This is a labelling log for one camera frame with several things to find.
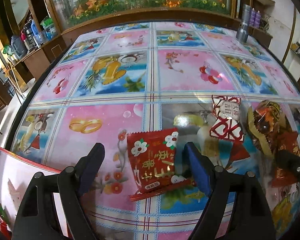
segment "table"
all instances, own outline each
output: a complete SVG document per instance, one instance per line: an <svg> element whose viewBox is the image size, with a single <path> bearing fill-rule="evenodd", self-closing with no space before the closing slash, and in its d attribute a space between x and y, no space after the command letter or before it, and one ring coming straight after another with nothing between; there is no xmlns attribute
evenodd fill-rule
<svg viewBox="0 0 300 240"><path fill-rule="evenodd" d="M211 113L212 95L241 98L245 139L240 149L229 141L210 141L209 130L216 121ZM299 133L300 147L300 122L295 114L300 113L300 94L254 38L242 45L233 30L194 23L114 26L79 36L47 74L10 134L11 151L62 170L101 142L105 160L91 191L81 199L93 227L116 239L184 240L207 203L197 187L129 200L137 186L127 159L126 134L177 126L176 173L182 172L181 151L188 141L228 172L253 171L281 236L300 210L300 184L271 187L272 162L255 148L245 129L247 109L265 99L280 105L291 128ZM180 116L190 121L180 124ZM78 123L87 125L80 130L75 128ZM99 128L89 123L98 123ZM208 141L212 155L207 153ZM21 168L19 176L13 172L13 176L5 174L2 185L9 178L16 189L20 185L24 189L33 174L29 177ZM10 206L13 222L16 210L8 198L0 201ZM226 231L233 200L230 194L218 236Z"/></svg>

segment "plastic bottle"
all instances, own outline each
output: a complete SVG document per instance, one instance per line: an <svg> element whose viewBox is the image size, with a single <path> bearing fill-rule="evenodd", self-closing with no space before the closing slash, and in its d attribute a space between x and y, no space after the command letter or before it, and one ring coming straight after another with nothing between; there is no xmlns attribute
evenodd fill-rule
<svg viewBox="0 0 300 240"><path fill-rule="evenodd" d="M261 21L261 13L260 13L260 11L258 11L256 13L256 18L254 20L254 25L253 26L255 26L256 28L259 28L260 21Z"/></svg>
<svg viewBox="0 0 300 240"><path fill-rule="evenodd" d="M255 17L256 17L256 11L254 10L254 8L252 8L250 21L249 21L250 26L254 25Z"/></svg>

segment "shelf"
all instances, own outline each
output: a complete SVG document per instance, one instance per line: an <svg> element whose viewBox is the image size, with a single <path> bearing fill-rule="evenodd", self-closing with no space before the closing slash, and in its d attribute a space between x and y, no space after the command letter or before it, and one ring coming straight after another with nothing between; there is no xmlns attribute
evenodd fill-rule
<svg viewBox="0 0 300 240"><path fill-rule="evenodd" d="M296 52L295 52L293 49L291 49L291 48L290 48L290 50L292 51L293 54L295 54L295 55L300 59L300 56L298 55L298 53L296 53Z"/></svg>

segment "green plant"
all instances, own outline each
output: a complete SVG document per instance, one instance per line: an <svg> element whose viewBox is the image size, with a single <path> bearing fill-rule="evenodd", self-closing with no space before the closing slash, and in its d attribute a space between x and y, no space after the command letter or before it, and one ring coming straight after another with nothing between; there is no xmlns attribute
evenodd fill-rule
<svg viewBox="0 0 300 240"><path fill-rule="evenodd" d="M189 8L197 8L201 10L209 10L214 12L219 12L223 14L229 14L227 9L222 7L220 4L217 4L212 1L207 0L174 0L174 2L178 2L176 5L177 7L189 7ZM126 0L126 1L119 1L119 0L111 0L108 3L98 5L97 8L91 8L85 10L79 16L71 15L68 19L68 23L71 26L76 24L85 22L90 19L95 19L97 17L125 11L131 8L144 8L144 7L165 7L168 1L166 0Z"/></svg>
<svg viewBox="0 0 300 240"><path fill-rule="evenodd" d="M240 82L246 84L249 87L253 87L252 78L242 68L237 68L237 75L240 79Z"/></svg>
<svg viewBox="0 0 300 240"><path fill-rule="evenodd" d="M87 80L84 82L83 88L91 92L91 89L96 87L97 82L99 80L100 80L99 72L94 71L90 76L88 76Z"/></svg>
<svg viewBox="0 0 300 240"><path fill-rule="evenodd" d="M126 77L126 83L123 84L123 87L127 88L127 92L140 92L141 89L145 87L145 84L141 82L143 76L146 74L144 72L137 81L131 80L129 77Z"/></svg>
<svg viewBox="0 0 300 240"><path fill-rule="evenodd" d="M268 86L269 91L270 91L272 94L274 94L274 95L277 95L277 94L278 94L277 90L275 90L275 88L274 88L272 85L267 85L267 86Z"/></svg>
<svg viewBox="0 0 300 240"><path fill-rule="evenodd" d="M161 197L161 208L170 209L172 208L177 201L180 201L182 204L191 203L191 199L187 198L186 190L193 189L193 186L186 186L183 188L178 188L172 191L167 191Z"/></svg>

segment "gold ring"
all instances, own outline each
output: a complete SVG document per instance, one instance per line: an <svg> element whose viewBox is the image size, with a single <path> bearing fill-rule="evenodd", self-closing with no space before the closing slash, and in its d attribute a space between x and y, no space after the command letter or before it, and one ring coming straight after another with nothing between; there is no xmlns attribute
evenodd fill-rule
<svg viewBox="0 0 300 240"><path fill-rule="evenodd" d="M73 118L70 121L69 129L75 132L80 132L85 125L86 121L80 118Z"/></svg>
<svg viewBox="0 0 300 240"><path fill-rule="evenodd" d="M83 126L80 132L87 134L87 133L93 133L97 130L99 130L102 126L102 121L100 119L93 119L87 121Z"/></svg>

